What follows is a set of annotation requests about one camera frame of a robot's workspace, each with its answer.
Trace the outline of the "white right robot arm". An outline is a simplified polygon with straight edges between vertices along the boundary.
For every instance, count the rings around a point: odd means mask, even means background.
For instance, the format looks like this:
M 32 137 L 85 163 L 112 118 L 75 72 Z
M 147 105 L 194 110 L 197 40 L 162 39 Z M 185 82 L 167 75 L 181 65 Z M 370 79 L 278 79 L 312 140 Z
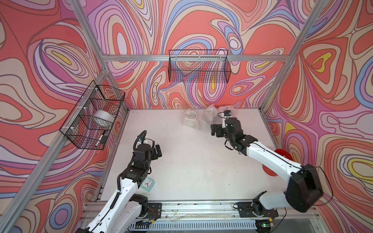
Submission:
M 266 166 L 287 183 L 284 191 L 263 191 L 252 201 L 253 213 L 263 215 L 268 210 L 293 208 L 305 213 L 322 196 L 323 188 L 316 168 L 291 161 L 269 149 L 255 137 L 244 134 L 240 121 L 235 117 L 225 118 L 221 124 L 210 126 L 212 136 L 223 137 L 236 150 Z

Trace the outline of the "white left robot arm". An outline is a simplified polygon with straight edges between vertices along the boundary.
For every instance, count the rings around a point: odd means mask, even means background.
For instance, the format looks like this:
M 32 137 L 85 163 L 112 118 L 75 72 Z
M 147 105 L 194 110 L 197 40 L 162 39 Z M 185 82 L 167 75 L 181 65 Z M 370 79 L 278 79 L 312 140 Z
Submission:
M 151 162 L 162 156 L 158 144 L 140 143 L 127 168 L 117 177 L 117 189 L 100 213 L 77 233 L 124 233 L 137 218 L 149 211 L 148 198 L 137 194 L 151 173 Z

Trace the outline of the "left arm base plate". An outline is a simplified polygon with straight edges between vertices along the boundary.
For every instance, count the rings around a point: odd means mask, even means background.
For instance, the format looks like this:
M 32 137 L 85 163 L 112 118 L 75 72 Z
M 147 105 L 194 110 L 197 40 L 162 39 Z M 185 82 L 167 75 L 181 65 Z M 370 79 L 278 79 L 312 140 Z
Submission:
M 138 217 L 140 221 L 152 222 L 161 218 L 162 203 L 148 204 L 147 213 L 144 216 Z

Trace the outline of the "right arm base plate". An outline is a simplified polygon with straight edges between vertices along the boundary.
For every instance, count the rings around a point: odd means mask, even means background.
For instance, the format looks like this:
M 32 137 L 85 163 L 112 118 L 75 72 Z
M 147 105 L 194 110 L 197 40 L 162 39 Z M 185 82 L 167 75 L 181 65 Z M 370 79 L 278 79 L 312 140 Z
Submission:
M 279 216 L 277 210 L 267 210 L 256 202 L 238 202 L 233 204 L 233 208 L 238 210 L 240 217 L 276 218 Z

